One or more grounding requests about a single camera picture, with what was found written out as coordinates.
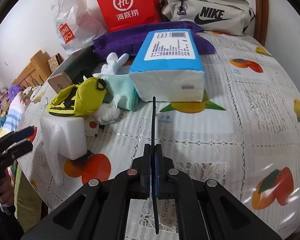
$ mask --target zipper pull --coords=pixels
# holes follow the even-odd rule
[[[186,10],[183,8],[183,0],[181,0],[181,5],[178,8],[177,15],[186,15]]]

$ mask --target silver screw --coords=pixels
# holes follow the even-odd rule
[[[177,175],[178,173],[179,173],[179,171],[177,169],[170,169],[169,170],[170,175]]]
[[[209,187],[215,187],[215,186],[217,185],[217,182],[216,182],[214,179],[209,179],[209,180],[207,181],[207,185],[208,185]]]
[[[138,173],[138,171],[136,169],[129,169],[127,171],[128,175],[132,176],[132,175],[136,175]]]
[[[89,180],[89,186],[91,186],[91,187],[98,186],[98,184],[99,184],[99,180],[97,180],[97,179]]]

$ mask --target purple towel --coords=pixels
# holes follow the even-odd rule
[[[197,32],[203,32],[203,28],[193,22],[183,21],[149,23],[102,35],[93,40],[94,53],[98,60],[105,60],[111,52],[115,52],[118,57],[124,53],[135,56],[149,32],[165,29],[191,30],[200,55],[211,54],[216,51],[209,41],[196,34]]]

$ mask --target person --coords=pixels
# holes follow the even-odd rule
[[[8,170],[5,171],[5,174],[6,176],[0,179],[0,202],[12,205],[14,203],[14,188]],[[23,233],[23,229],[16,217],[13,214],[8,216],[0,209],[0,240],[20,240]]]

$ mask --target human hand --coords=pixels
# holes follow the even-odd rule
[[[5,170],[6,176],[0,179],[0,202],[2,204],[12,205],[14,203],[14,189],[11,184],[11,177],[8,170]]]

